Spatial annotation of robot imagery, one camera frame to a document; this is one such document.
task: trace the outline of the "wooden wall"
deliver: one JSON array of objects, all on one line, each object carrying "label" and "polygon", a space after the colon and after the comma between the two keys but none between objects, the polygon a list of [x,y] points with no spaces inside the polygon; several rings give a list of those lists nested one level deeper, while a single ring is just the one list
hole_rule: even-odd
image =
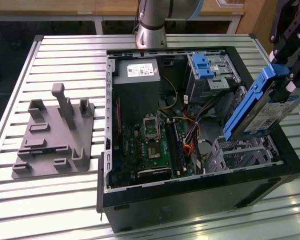
[{"label": "wooden wall", "polygon": [[237,34],[255,34],[268,53],[273,49],[273,44],[268,38],[277,2],[278,0],[245,0],[245,15],[236,31]]}]

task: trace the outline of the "gray plastic stand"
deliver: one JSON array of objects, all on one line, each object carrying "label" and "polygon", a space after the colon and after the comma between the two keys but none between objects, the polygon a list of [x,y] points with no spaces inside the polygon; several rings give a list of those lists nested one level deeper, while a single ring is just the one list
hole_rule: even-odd
[{"label": "gray plastic stand", "polygon": [[72,105],[64,91],[62,83],[53,84],[51,92],[60,107],[31,100],[31,117],[12,168],[13,179],[89,169],[95,107],[87,99]]}]

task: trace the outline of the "ram slot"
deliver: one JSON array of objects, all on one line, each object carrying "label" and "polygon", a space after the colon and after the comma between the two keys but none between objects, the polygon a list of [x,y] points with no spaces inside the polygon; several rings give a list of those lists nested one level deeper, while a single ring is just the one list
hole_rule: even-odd
[{"label": "ram slot", "polygon": [[166,141],[169,147],[170,159],[173,173],[179,176],[184,172],[182,160],[179,153],[178,140],[176,138],[175,129],[171,123],[165,124]]},{"label": "ram slot", "polygon": [[182,149],[182,140],[180,138],[176,122],[173,123],[173,127],[174,127],[175,139],[177,141],[176,146],[179,150],[179,156],[180,156],[180,160],[181,160],[181,164],[182,164],[182,172],[184,172],[185,167],[186,167],[186,160],[185,160],[185,156],[184,156],[184,151]]}]

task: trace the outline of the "aluminum table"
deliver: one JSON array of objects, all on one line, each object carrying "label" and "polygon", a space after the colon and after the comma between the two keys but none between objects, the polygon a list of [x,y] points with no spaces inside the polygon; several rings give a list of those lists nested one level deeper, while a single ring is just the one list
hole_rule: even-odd
[{"label": "aluminum table", "polygon": [[[249,35],[168,35],[169,47],[235,46],[253,78],[268,62]],[[37,37],[0,122],[0,239],[300,239],[300,177],[258,204],[154,227],[114,234],[96,212],[98,158],[104,149],[106,50],[134,48],[132,35]],[[76,104],[95,105],[88,172],[13,180],[31,99],[56,105],[53,83],[63,82]],[[300,157],[300,106],[281,123]]]}]

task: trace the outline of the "sticker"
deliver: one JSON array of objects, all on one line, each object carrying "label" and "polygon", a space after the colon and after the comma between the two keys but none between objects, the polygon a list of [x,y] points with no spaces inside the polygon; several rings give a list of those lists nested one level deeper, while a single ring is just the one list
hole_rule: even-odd
[{"label": "sticker", "polygon": [[199,169],[201,169],[201,162],[198,159],[196,160],[196,165],[198,166]]},{"label": "sticker", "polygon": [[219,71],[218,66],[211,66],[210,69],[211,69],[212,71]]},{"label": "sticker", "polygon": [[78,11],[78,14],[92,14],[92,11]]},{"label": "sticker", "polygon": [[183,101],[185,104],[188,104],[188,95],[183,95]]},{"label": "sticker", "polygon": [[293,104],[298,97],[298,95],[289,96],[287,101],[284,103],[272,102],[269,100],[244,130],[244,134],[256,134],[270,128],[279,117],[287,114],[290,110],[290,105]]},{"label": "sticker", "polygon": [[127,72],[128,78],[155,75],[152,63],[128,65]]}]

